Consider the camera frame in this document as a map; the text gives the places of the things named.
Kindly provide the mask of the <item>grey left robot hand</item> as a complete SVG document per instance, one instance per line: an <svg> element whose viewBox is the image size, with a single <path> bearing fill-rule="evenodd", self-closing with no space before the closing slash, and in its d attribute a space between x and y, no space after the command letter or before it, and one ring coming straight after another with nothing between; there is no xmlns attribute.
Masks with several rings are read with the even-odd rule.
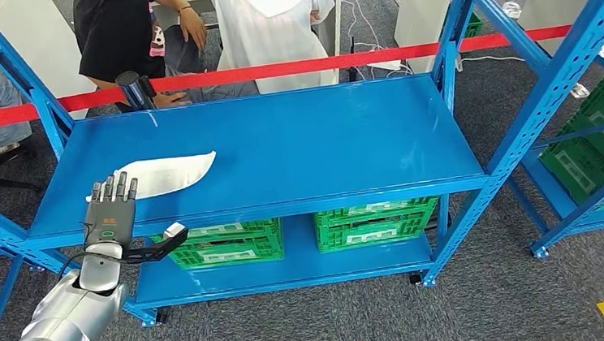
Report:
<svg viewBox="0 0 604 341"><path fill-rule="evenodd" d="M110 175L104 183L94 182L84 220L86 246L103 242L123 249L130 246L137 186L137 178L128 179L125 171Z"/></svg>

